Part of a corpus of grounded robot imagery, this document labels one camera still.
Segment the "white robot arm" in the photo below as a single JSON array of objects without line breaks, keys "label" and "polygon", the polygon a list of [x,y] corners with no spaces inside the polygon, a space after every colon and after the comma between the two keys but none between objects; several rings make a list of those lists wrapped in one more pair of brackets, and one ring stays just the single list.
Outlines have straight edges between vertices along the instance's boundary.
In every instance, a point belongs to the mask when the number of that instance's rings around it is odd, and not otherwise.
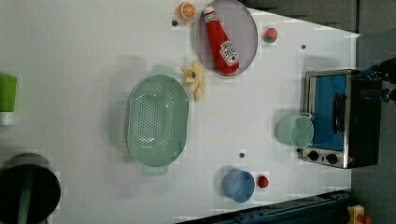
[{"label": "white robot arm", "polygon": [[[373,65],[361,72],[361,77],[370,81],[380,83],[388,82],[396,84],[396,58],[383,61],[380,65]],[[370,100],[390,103],[396,101],[396,90],[394,88],[362,90],[360,97]]]}]

